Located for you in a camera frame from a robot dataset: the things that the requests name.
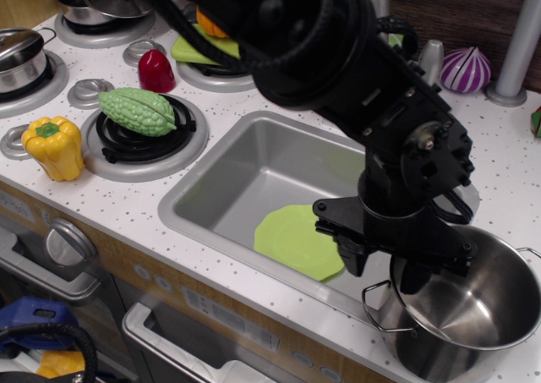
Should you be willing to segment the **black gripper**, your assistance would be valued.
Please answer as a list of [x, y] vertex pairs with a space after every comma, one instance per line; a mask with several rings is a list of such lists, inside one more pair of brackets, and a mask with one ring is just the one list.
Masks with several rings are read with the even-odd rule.
[[406, 260], [400, 279], [406, 295], [417, 294], [441, 269], [468, 273], [477, 245], [456, 226], [470, 224], [478, 209], [472, 184], [459, 185], [405, 214], [384, 209], [381, 203], [367, 206], [359, 195], [314, 202], [316, 230], [333, 237], [350, 274], [361, 277], [377, 251]]

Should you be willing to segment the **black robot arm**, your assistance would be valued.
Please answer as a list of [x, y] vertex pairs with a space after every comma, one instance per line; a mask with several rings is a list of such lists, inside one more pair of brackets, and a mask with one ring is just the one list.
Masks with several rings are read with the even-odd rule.
[[250, 72], [267, 100], [364, 146], [357, 195], [313, 206], [353, 275], [376, 251], [404, 260], [406, 294], [441, 271], [469, 272], [478, 248], [456, 229], [472, 213], [455, 190], [470, 182], [472, 142], [411, 63], [407, 22], [377, 17], [370, 0], [149, 1], [198, 52]]

